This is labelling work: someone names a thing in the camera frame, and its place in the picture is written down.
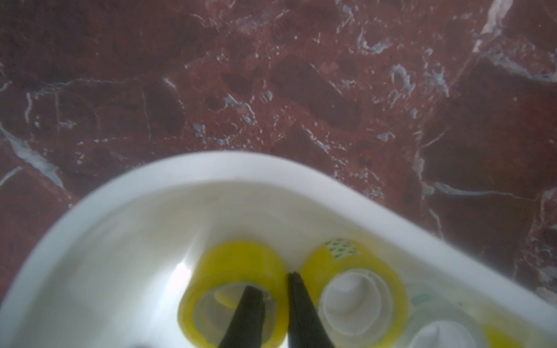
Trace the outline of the white plastic storage box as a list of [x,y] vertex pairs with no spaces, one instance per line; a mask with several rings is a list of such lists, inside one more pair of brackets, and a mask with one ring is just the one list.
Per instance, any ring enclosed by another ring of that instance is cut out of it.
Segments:
[[433,293],[524,347],[556,346],[556,309],[537,295],[318,171],[246,152],[157,161],[82,200],[4,298],[1,346],[196,347],[178,307],[206,251],[260,242],[288,275],[332,239],[363,244],[399,275],[406,324],[410,297]]

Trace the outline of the transparent tape roll five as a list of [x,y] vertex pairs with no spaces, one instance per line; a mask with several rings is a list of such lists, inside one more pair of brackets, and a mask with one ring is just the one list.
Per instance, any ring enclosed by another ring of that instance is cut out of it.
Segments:
[[197,262],[178,307],[185,337],[196,347],[217,347],[247,286],[263,292],[262,346],[280,347],[289,319],[287,269],[269,246],[248,240],[214,246]]

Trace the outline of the transparent tape roll three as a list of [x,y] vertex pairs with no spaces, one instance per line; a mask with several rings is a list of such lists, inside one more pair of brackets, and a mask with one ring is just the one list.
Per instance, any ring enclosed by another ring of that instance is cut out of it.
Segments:
[[329,240],[309,255],[300,275],[335,347],[393,347],[402,335],[406,289],[363,244]]

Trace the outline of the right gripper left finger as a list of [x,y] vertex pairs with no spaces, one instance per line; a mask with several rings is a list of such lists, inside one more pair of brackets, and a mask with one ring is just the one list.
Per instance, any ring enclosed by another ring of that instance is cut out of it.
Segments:
[[261,348],[265,301],[262,290],[247,286],[219,348]]

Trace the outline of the transparent tape roll two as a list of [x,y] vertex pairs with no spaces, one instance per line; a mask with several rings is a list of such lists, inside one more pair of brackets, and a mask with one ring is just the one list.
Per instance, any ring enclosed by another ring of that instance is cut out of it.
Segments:
[[487,339],[470,315],[433,293],[410,297],[410,317],[396,346],[401,348],[481,348]]

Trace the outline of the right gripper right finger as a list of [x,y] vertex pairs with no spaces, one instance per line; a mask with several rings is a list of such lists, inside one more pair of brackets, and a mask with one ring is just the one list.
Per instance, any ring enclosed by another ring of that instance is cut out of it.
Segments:
[[333,348],[299,273],[287,275],[289,295],[288,347]]

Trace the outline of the transparent tape roll one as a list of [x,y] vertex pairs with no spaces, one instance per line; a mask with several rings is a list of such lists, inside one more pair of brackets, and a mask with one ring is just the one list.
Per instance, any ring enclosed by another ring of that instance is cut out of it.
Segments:
[[489,348],[524,348],[519,341],[491,325],[481,325]]

